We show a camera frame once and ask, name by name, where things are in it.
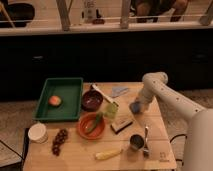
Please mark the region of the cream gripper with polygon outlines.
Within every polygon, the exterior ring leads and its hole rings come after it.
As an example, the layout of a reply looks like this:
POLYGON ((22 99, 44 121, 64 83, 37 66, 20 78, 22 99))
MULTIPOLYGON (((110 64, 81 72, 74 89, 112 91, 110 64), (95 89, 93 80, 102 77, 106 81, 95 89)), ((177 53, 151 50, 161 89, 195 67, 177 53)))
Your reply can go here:
POLYGON ((150 102, 144 96, 138 96, 136 98, 136 105, 139 113, 144 113, 149 109, 150 102))

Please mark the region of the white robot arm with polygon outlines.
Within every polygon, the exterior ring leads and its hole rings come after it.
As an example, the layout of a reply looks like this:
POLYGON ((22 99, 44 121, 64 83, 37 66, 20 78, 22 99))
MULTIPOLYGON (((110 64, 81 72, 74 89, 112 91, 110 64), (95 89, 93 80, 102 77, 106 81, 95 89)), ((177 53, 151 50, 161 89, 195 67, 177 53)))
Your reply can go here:
POLYGON ((173 107, 187 122, 182 171, 213 171, 213 108, 206 108, 167 86, 165 72, 147 73, 137 101, 143 113, 155 96, 173 107))

